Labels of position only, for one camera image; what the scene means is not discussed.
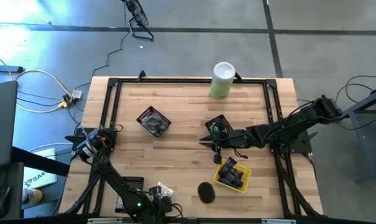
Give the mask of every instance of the wooden table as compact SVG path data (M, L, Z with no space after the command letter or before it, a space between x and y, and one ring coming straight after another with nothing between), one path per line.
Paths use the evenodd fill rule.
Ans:
M100 123L108 78L92 79L82 121L86 128L96 128ZM298 105L293 81L289 78L276 80L282 112L287 116ZM182 205L185 217L282 217L275 161L268 147L241 149L240 153L246 154L248 159L237 158L231 149L222 149L223 158L231 156L240 165L251 169L248 190L242 194L214 183L217 167L213 163L214 152L198 144L199 138L208 134L204 123L220 114L225 115L234 129L267 124L261 85L234 84L224 100L211 98L209 90L209 84L197 83L124 83L116 119L116 124L122 124L124 130L118 133L115 150L111 154L113 166L122 176L144 177L144 190L158 182L174 189L176 192L172 200ZM136 121L148 106L155 107L172 121L161 138L153 137ZM322 213L310 162L303 155L293 154L292 163L298 189L314 209ZM72 162L60 212L66 211L76 201L87 185L89 173L90 168L79 159ZM213 203L204 204L199 200L197 187L201 182L213 185L216 194ZM293 211L290 191L286 193ZM115 213L116 197L116 192L105 184L101 216L124 216ZM95 199L96 189L90 211Z

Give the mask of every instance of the yellow cable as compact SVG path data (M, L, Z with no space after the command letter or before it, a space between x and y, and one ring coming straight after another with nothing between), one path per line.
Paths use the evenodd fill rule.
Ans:
M57 83L63 88L63 90L64 90L67 94L72 95L72 94L71 94L71 93L70 93L70 92L69 92L69 91L63 86L63 84L58 80L57 77L55 77L54 75L52 75L52 74L50 74L50 73L48 73L48 72L45 72L45 71L42 71L42 70L28 70L28 71L22 72L22 73L20 73L20 74L18 74L18 75L16 75L16 76L12 77L11 71L9 70L7 64L6 64L3 60L1 60L1 59L0 59L0 62L2 62L2 63L4 64L4 66L6 67L8 73L9 73L9 76L10 76L10 78L11 78L11 81L13 81L14 79L17 79L19 76L21 76L21 75L23 75L23 74L26 74L26 73L28 73L28 72L41 72L41 73L44 73L44 74L49 75L49 76L51 76L52 78L54 78L55 81L57 81ZM30 109L27 109L27 108L21 106L18 102L16 103L16 105L17 105L18 107L20 107L21 109L24 109L24 110L26 110L26 111L30 111L30 112L34 112L34 113L49 113L49 112L56 111L56 110L59 109L59 108L64 108L64 104L63 104L63 103L64 103L64 101L61 102L56 108L51 109L51 110L48 110L48 111L36 111L36 110L30 110Z

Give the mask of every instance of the gray concrete floor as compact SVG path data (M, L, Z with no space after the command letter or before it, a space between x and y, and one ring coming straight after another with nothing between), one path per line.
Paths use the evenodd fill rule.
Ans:
M376 30L376 0L269 0L275 29ZM261 0L142 0L151 27L266 29ZM119 0L3 0L0 22L124 27ZM0 29L0 57L9 65L41 69L56 75L69 90L89 82L92 70L106 63L108 52L119 47L124 32L29 31L18 26ZM268 34L154 33L155 41L132 38L123 50L111 55L109 67L95 75L209 76L217 62L234 64L243 77L275 77ZM293 78L298 98L311 100L326 94L335 97L339 88L356 75L376 75L376 35L276 35L284 77ZM0 82L8 80L0 74ZM376 78L356 82L376 88ZM27 74L19 79L21 91L60 98L62 89L49 77ZM88 86L82 88L86 95ZM369 92L353 86L355 99ZM27 100L49 103L21 95ZM346 109L352 102L341 94L337 104ZM44 110L39 106L24 104ZM76 120L82 112L73 109ZM65 142L75 124L66 110L34 114L17 109L14 142L30 149ZM326 215L334 218L376 222L376 180L355 184L362 171L355 134L337 125L317 125L313 138L318 187ZM54 205L28 216L48 215Z

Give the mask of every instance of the white cable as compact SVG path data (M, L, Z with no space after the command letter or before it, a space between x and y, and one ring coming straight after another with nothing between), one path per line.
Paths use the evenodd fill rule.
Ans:
M28 152L31 152L33 150L40 149L40 148L43 148L43 147L47 147L47 146L58 146L58 145L64 145L64 144L73 144L73 143L71 143L71 142L61 142L61 143L46 144L46 145L43 145L43 146L35 147L33 149L29 149Z
M28 72L41 72L41 73L44 73L44 74L46 74L46 75L51 76L53 79L55 79L55 81L57 81L57 83L63 88L63 90L64 90L67 94L72 95L72 94L71 94L71 93L70 93L70 92L69 92L69 91L63 86L63 84L58 80L58 78L55 77L53 74L50 74L50 73L45 72L45 71L42 71L42 70L28 70L28 71L22 72L22 73L20 73L20 74L18 74L18 75L16 75L16 76L12 77L11 71L9 70L7 64L6 64L3 60L1 60L1 59L0 59L0 62L1 62L2 64L4 64L4 66L6 67L8 73L9 73L9 76L10 76L10 78L11 78L11 81L13 81L14 79L17 79L19 76L21 76L21 75L23 75L23 74L26 74L26 73L28 73ZM56 108L54 108L54 109L51 109L51 110L47 110L47 111L36 111L36 110L30 110L30 109L27 109L27 108L21 106L18 102L16 103L16 105L17 105L18 107L20 107L21 109L24 109L24 110L26 110L26 111L30 111L30 112L34 112L34 113L49 113L49 112L56 111L57 109L60 108L60 105L58 105L58 107L56 107Z

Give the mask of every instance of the black puck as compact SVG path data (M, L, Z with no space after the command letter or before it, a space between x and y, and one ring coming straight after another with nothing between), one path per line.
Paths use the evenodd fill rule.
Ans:
M215 199L213 186L208 182L203 182L198 186L199 198L203 203L212 203Z

